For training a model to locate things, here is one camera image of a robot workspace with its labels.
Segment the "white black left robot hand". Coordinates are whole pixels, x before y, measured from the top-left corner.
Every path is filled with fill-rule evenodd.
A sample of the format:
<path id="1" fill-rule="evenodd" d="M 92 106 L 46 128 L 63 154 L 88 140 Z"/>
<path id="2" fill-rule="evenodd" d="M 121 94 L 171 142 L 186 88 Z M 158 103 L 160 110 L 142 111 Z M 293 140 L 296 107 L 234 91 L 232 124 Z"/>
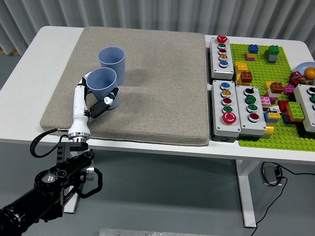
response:
<path id="1" fill-rule="evenodd" d="M 91 91 L 97 102 L 87 107 L 86 97 Z M 89 118 L 97 118 L 119 103 L 117 73 L 110 68 L 98 68 L 82 77 L 74 91 L 73 124 L 68 131 L 71 142 L 86 142 L 90 138 Z"/>

